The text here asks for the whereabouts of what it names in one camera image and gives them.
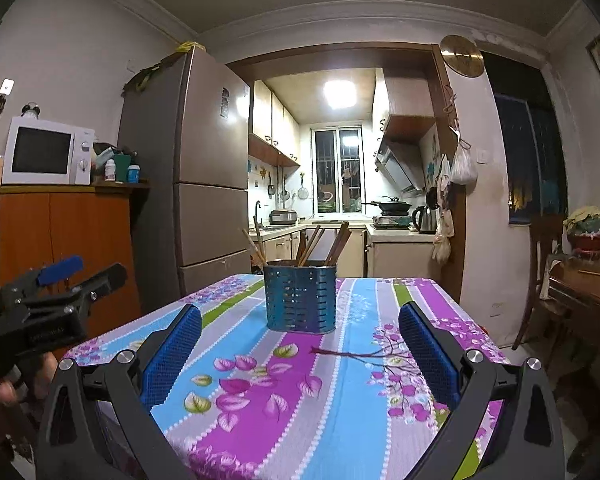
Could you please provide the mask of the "person's left hand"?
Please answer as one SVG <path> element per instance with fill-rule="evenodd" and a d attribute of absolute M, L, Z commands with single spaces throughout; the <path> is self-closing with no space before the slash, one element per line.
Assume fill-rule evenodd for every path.
<path fill-rule="evenodd" d="M 38 360 L 38 368 L 33 375 L 33 395 L 38 400 L 43 400 L 50 391 L 58 361 L 52 352 L 46 352 Z M 12 378 L 6 376 L 0 380 L 0 406 L 17 405 L 19 402 L 19 382 L 13 382 Z"/>

